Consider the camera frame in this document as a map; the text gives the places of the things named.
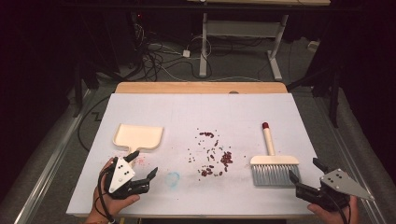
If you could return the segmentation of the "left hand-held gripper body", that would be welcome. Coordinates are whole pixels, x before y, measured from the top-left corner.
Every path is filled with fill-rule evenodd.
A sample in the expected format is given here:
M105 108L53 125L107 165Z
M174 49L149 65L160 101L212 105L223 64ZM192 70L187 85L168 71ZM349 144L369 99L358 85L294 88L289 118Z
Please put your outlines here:
M124 157L115 158L105 178L105 192L115 200L124 200L131 195L147 193L149 182L144 179L134 180L134 176L132 166L124 160Z

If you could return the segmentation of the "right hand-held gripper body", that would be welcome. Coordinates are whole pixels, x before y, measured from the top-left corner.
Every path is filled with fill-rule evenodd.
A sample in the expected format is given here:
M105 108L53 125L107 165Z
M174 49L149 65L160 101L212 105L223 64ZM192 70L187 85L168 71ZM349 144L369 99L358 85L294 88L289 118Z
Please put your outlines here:
M374 201L375 197L341 169L335 169L319 178L320 187L313 188L300 182L296 197L317 204L329 212L342 210L349 205L350 196Z

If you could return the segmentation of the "cream plastic dustpan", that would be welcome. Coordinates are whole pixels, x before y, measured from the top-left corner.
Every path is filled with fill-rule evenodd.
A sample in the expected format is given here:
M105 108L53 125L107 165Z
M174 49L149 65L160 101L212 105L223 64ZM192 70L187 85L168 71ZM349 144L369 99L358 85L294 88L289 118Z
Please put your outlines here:
M127 148L129 153L137 150L151 151L159 146L162 136L163 127L120 124L113 137L113 143L118 147Z

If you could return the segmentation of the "cream hand brush grey bristles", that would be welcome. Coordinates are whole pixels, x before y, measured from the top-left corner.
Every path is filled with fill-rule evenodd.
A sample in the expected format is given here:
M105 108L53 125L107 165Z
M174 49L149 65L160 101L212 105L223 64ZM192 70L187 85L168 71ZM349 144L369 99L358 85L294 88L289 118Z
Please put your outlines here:
M253 185L264 188L291 188L290 172L300 176L299 161L292 156L276 155L272 133L267 122L262 124L267 154L250 159Z

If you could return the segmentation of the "scatter of red beans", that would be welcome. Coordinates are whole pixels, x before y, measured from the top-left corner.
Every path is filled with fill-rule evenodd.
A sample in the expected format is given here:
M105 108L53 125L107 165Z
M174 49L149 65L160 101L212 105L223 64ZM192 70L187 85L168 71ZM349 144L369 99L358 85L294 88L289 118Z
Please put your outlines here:
M233 153L217 130L197 128L192 146L187 147L187 164L201 177L218 177L228 172Z

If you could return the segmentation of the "person's left hand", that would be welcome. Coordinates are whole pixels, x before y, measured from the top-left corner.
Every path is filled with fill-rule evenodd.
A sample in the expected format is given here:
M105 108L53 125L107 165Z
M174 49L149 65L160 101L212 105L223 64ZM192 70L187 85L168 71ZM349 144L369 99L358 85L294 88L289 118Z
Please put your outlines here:
M103 199L108 213L115 217L122 209L138 202L140 196L131 195L124 200L114 200L110 196L104 195ZM92 210L84 221L84 224L107 224L108 219L105 217L105 214L105 210L99 198L98 187L95 187L92 196Z

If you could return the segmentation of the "person's right hand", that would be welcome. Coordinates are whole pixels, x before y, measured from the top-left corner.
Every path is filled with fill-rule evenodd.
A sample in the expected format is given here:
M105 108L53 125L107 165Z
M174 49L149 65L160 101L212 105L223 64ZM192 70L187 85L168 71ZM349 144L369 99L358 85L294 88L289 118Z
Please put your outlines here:
M329 212L317 204L309 204L307 209L315 214L324 224L359 224L358 200L351 196L349 206L340 212Z

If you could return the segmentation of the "black metal stand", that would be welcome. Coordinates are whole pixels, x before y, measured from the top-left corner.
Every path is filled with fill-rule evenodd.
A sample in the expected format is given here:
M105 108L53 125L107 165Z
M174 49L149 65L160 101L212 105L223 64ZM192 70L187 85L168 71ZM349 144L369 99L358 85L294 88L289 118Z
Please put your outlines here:
M337 108L340 87L339 70L340 68L336 65L327 65L326 67L319 69L317 72L305 75L286 86L288 91L294 90L300 86L311 86L311 92L314 97L329 96L328 116L334 128L338 127Z
M99 82L96 78L96 72L92 62L79 61L74 68L74 92L75 92L75 112L73 117L76 118L83 106L82 83L85 83L89 90L97 90Z

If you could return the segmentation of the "white standing desk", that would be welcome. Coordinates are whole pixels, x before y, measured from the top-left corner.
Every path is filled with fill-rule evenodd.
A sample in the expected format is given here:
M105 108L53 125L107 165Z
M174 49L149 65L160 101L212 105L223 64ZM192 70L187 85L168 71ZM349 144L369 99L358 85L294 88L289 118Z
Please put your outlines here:
M213 7L215 4L222 4L227 7L237 5L238 7L327 7L330 0L189 0L199 3L204 7ZM208 56L212 46L207 37L211 36L238 36L238 37L273 37L275 44L272 50L268 50L267 61L275 81L281 81L282 76L276 61L276 54L280 46L281 38L286 29L289 13L283 13L280 21L258 22L258 21L225 21L209 20L207 13L203 13L202 39L199 77L208 77L209 63Z

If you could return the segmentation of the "aluminium floor rail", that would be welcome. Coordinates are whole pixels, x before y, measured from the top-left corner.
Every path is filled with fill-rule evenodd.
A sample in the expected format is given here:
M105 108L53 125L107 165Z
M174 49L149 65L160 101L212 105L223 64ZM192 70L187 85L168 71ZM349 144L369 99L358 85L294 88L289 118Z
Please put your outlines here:
M77 129L82 121L84 113L88 110L88 105L91 103L96 91L86 90L83 94L83 106L80 114L74 118L73 116L66 122L64 128L64 135L53 149L51 156L47 160L41 175L37 179L29 197L27 198L24 206L17 215L14 224L31 224L33 217L42 203L53 178L64 159L68 143L72 137L73 132Z
M375 197L372 202L361 201L364 222L389 224L388 195L394 190L393 183L382 163L372 151L361 126L348 107L347 101L340 100L336 111L337 126L334 126L330 120L327 100L317 98L316 104L336 142L335 149L338 157L351 176Z

